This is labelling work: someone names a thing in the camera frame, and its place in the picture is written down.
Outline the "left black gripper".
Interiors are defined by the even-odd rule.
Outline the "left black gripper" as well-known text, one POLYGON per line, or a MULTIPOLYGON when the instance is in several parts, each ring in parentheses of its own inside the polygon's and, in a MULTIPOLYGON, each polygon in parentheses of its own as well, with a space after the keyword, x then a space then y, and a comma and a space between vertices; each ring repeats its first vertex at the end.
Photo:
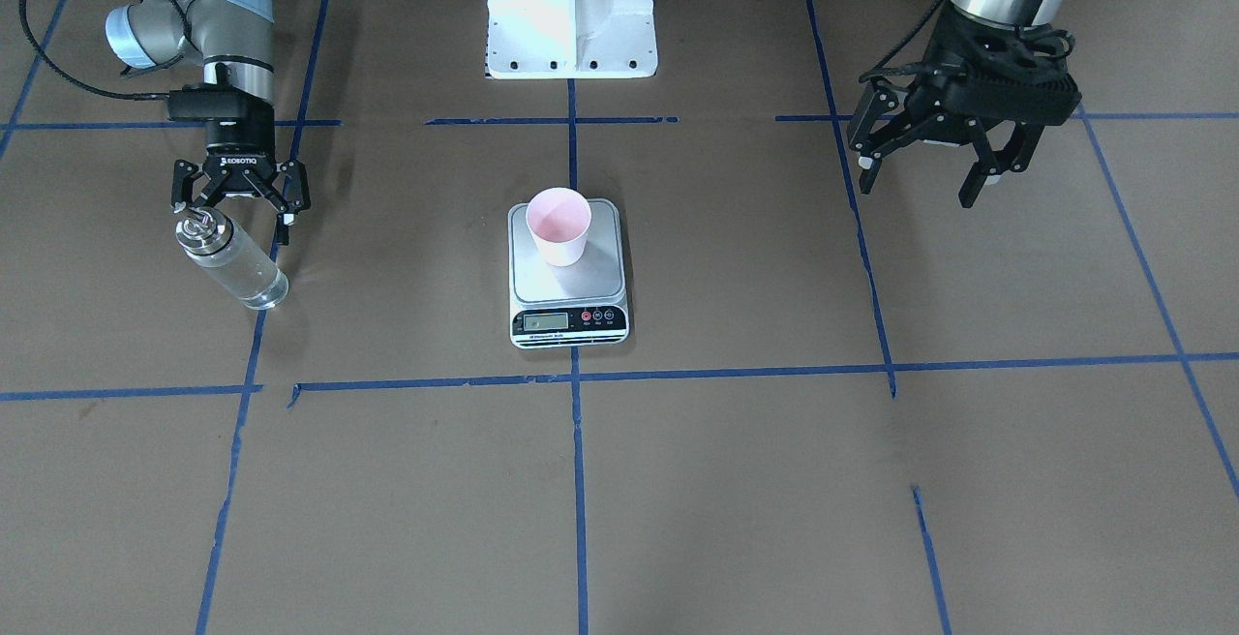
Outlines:
POLYGON ((893 74, 859 76, 861 102, 847 124, 847 145, 861 163, 859 188, 871 194, 881 163, 914 141, 938 140, 948 118, 965 120, 978 161, 957 199, 965 210, 987 179, 1025 172, 1043 125, 1066 123, 1080 102, 1067 58, 1075 38, 1049 24, 997 27, 963 12, 943 12, 929 43, 926 69, 906 85, 893 74), (1004 149, 994 150, 983 123, 1016 123, 1004 149))

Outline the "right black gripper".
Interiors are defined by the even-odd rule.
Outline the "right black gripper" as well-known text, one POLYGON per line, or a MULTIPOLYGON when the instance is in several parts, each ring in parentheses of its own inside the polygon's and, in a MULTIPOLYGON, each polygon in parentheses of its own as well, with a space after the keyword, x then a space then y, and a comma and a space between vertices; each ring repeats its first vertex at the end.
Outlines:
POLYGON ((275 163, 274 108, 240 123, 204 123, 204 163, 173 163, 172 213, 216 207, 223 196, 260 196, 292 227, 309 210, 307 170, 299 160, 275 163))

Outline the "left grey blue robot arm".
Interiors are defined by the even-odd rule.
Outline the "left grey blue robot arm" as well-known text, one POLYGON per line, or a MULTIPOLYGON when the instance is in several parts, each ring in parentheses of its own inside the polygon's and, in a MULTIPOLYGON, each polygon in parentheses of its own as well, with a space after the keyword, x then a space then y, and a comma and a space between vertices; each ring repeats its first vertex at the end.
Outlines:
POLYGON ((1044 127, 1066 124, 1080 103, 1068 58, 1075 40, 1053 19, 1063 0, 935 0, 921 59, 881 58, 860 80, 847 146, 870 193, 881 163, 912 142, 969 146, 978 158, 959 189, 973 207, 983 188, 1023 172, 1044 127))

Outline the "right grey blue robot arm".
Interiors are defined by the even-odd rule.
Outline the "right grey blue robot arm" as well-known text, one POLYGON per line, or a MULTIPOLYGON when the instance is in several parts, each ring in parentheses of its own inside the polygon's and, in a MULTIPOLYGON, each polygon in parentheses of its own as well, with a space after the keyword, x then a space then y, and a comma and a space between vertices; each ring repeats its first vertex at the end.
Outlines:
POLYGON ((311 204, 304 165, 275 153, 274 32, 273 0, 140 0, 107 14, 107 43, 128 76, 202 71, 166 98, 173 123, 204 125, 203 163, 173 163, 173 210, 261 197, 284 235, 311 204))

